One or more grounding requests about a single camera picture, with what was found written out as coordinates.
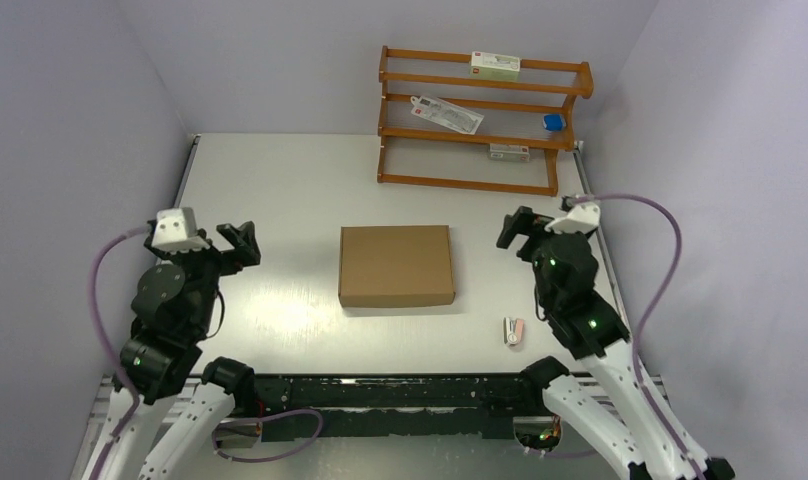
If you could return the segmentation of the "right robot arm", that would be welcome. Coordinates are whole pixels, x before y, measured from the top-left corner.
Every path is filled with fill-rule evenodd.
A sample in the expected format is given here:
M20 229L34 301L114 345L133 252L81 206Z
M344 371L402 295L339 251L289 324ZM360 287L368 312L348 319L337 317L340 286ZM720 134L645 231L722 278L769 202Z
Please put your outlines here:
M600 216L587 202L557 218L521 206L503 220L497 247L525 236L516 255L532 267L544 321L613 405L605 408L562 363L546 357L523 372L529 380L519 389L522 406L568 422L622 479L734 478L732 465L701 447L660 391L645 383L628 327L597 292L599 263L589 239Z

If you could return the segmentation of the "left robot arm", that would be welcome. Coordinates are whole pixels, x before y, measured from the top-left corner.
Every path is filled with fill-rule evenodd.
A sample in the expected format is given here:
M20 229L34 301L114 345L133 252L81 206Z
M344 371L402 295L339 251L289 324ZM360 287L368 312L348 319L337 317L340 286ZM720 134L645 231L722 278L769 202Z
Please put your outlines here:
M179 418L161 428L202 354L201 343L211 336L214 307L224 303L221 279L261 260L253 222L221 224L216 230L229 249L214 246L190 210L163 210L110 240L93 260L91 321L113 377L109 411L85 478L179 479L222 420L257 412L253 369L219 357L205 367ZM113 248L137 236L144 236L145 248L158 261L138 280L130 337L115 349L99 312L98 274Z

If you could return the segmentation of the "brown cardboard box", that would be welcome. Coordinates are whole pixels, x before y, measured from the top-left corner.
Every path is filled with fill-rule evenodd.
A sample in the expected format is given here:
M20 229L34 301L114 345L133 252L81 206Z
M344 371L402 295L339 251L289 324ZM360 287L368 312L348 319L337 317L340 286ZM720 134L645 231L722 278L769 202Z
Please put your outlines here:
M451 305L455 297L449 226L340 230L338 299L342 307L440 307Z

